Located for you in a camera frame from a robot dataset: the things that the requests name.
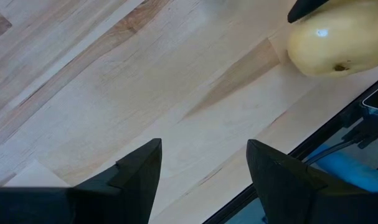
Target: yellow potato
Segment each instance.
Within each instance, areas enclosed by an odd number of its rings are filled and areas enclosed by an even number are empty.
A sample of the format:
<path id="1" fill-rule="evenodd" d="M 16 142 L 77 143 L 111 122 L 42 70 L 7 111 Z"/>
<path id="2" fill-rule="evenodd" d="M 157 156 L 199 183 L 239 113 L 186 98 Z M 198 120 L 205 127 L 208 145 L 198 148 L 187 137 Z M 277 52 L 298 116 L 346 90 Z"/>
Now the yellow potato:
<path id="1" fill-rule="evenodd" d="M 378 0 L 348 1 L 297 23 L 291 61 L 305 75 L 341 77 L 378 65 Z"/>

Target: blue object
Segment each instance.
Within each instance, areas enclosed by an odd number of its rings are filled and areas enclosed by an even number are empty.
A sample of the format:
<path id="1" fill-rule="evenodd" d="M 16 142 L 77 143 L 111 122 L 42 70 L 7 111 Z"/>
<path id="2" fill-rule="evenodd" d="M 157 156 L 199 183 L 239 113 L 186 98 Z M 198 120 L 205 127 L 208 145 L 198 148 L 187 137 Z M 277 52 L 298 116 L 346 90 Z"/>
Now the blue object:
<path id="1" fill-rule="evenodd" d="M 321 145 L 309 157 L 313 157 L 328 149 L 328 145 Z M 342 152 L 334 152 L 316 164 L 331 175 L 358 186 L 369 192 L 378 192 L 378 170 L 372 169 Z"/>

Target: light wood table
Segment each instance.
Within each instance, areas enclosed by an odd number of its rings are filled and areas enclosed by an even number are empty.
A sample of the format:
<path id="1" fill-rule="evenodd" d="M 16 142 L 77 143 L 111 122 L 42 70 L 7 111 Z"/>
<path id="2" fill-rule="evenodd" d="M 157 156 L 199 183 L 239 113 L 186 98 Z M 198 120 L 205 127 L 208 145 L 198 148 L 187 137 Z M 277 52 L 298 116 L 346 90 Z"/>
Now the light wood table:
<path id="1" fill-rule="evenodd" d="M 202 223 L 378 80 L 303 76 L 293 0 L 0 0 L 0 185 L 75 185 L 163 139 L 151 223 Z"/>

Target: potato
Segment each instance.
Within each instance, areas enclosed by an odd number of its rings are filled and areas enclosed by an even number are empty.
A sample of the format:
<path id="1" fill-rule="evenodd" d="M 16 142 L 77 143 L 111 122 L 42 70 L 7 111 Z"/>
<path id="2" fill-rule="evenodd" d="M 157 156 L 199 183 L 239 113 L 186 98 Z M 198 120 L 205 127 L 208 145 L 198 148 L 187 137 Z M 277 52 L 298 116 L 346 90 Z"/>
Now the potato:
<path id="1" fill-rule="evenodd" d="M 299 21 L 288 55 L 309 76 L 341 77 L 378 65 L 378 0 L 347 1 Z"/>

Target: potato skin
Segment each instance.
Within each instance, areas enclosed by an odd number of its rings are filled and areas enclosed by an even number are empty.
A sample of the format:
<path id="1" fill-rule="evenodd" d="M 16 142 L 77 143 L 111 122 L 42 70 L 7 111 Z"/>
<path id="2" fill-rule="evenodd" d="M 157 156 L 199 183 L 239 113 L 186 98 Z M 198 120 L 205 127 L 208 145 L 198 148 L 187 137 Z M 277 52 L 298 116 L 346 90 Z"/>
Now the potato skin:
<path id="1" fill-rule="evenodd" d="M 294 27 L 288 55 L 309 76 L 342 77 L 378 66 L 378 0 L 312 13 Z"/>

